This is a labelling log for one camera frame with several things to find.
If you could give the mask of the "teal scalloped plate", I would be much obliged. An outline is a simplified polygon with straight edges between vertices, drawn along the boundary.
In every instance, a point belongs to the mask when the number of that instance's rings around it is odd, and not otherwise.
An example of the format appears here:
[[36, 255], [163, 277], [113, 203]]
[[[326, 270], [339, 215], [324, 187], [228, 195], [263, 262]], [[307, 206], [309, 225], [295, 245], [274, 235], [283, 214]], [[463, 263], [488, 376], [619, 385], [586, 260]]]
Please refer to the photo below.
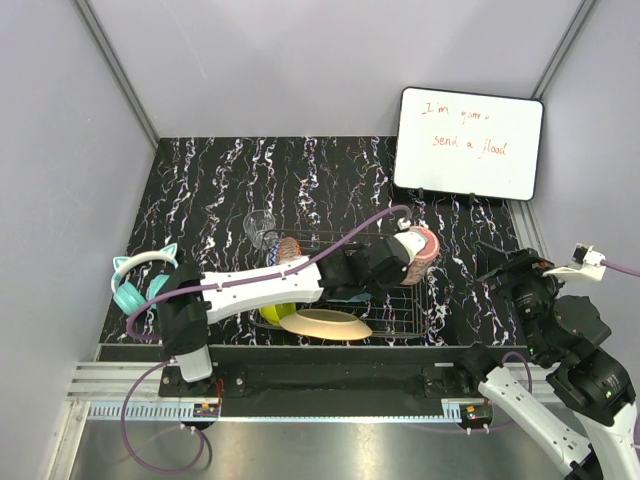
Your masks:
[[371, 295], [369, 293], [360, 293], [357, 295], [354, 295], [350, 298], [345, 298], [345, 299], [340, 299], [340, 298], [331, 298], [328, 299], [328, 302], [332, 302], [332, 303], [362, 303], [362, 302], [367, 302], [371, 299]]

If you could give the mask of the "yellow green bowl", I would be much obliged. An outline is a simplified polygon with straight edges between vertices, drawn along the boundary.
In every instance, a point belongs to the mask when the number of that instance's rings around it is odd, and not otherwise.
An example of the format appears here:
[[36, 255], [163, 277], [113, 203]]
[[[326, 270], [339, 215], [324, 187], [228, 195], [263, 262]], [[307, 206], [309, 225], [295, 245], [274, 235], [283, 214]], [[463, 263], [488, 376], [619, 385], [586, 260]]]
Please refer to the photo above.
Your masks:
[[296, 311], [297, 306], [295, 303], [276, 304], [259, 308], [261, 317], [270, 325], [277, 327], [280, 326], [283, 318], [294, 314]]

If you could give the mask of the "orange bird pattern plate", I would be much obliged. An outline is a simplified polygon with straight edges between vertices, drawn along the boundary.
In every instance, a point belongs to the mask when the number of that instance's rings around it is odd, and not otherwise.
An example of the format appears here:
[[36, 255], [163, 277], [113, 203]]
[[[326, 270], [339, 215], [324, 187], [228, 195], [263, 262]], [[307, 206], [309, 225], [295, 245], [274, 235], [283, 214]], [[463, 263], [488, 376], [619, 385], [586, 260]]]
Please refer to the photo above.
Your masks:
[[329, 309], [303, 309], [280, 320], [280, 327], [301, 336], [334, 341], [357, 341], [373, 332], [353, 314]]

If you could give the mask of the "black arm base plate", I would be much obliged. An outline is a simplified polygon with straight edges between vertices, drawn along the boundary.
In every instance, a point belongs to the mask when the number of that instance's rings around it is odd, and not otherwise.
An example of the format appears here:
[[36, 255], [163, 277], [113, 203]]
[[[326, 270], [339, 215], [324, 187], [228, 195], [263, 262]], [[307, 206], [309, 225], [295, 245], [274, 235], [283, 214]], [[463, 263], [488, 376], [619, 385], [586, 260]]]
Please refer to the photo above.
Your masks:
[[435, 397], [453, 390], [440, 371], [476, 353], [498, 362], [502, 347], [295, 347], [211, 346], [212, 374], [195, 382], [180, 369], [162, 370], [159, 395], [204, 398], [249, 398], [264, 392], [402, 392]]

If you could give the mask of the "pink ceramic mug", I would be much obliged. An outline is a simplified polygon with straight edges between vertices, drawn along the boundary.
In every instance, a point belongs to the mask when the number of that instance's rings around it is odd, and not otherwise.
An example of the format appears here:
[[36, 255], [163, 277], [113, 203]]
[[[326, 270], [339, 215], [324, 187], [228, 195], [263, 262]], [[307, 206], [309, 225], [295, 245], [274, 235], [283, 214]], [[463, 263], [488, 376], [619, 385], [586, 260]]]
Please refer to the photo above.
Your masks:
[[416, 257], [407, 267], [407, 273], [402, 285], [410, 286], [419, 283], [427, 274], [429, 267], [434, 263], [440, 252], [440, 242], [438, 237], [430, 229], [423, 226], [413, 226], [420, 229], [427, 237], [427, 247]]

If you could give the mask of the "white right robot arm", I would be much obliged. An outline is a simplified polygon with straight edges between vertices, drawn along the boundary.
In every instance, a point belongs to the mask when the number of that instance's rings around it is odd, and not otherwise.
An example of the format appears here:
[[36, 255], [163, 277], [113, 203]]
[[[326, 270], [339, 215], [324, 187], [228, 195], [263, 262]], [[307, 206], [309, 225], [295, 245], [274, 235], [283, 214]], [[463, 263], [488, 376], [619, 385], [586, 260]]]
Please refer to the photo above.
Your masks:
[[513, 303], [531, 363], [547, 370], [553, 394], [585, 432], [560, 421], [481, 344], [455, 362], [457, 390], [480, 394], [503, 410], [567, 479], [638, 478], [639, 410], [631, 377], [602, 348], [611, 330], [591, 300], [560, 293], [567, 282], [601, 281], [611, 263], [582, 244], [565, 266], [531, 248], [504, 251], [479, 242], [475, 254], [476, 280]]

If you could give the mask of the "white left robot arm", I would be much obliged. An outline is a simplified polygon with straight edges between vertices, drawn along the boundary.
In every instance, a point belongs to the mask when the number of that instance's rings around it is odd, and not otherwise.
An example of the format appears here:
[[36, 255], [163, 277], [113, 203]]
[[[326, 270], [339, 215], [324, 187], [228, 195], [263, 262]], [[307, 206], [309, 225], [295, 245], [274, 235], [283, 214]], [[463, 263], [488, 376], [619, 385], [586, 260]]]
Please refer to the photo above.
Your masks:
[[193, 395], [206, 395], [216, 382], [206, 340], [209, 324], [270, 305], [383, 298], [405, 281], [424, 246], [410, 232], [359, 249], [337, 242], [313, 257], [209, 274], [205, 284], [180, 268], [155, 296], [165, 351], [177, 361], [181, 384]]

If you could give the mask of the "clear drinking glass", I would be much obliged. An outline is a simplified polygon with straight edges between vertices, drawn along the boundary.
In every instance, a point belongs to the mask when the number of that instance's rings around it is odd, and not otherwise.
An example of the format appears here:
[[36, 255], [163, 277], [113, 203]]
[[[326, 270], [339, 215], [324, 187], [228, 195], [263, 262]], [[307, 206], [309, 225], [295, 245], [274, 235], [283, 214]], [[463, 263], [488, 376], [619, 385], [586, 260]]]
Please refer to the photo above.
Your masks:
[[245, 234], [254, 248], [270, 249], [278, 240], [276, 220], [269, 210], [253, 210], [243, 220]]

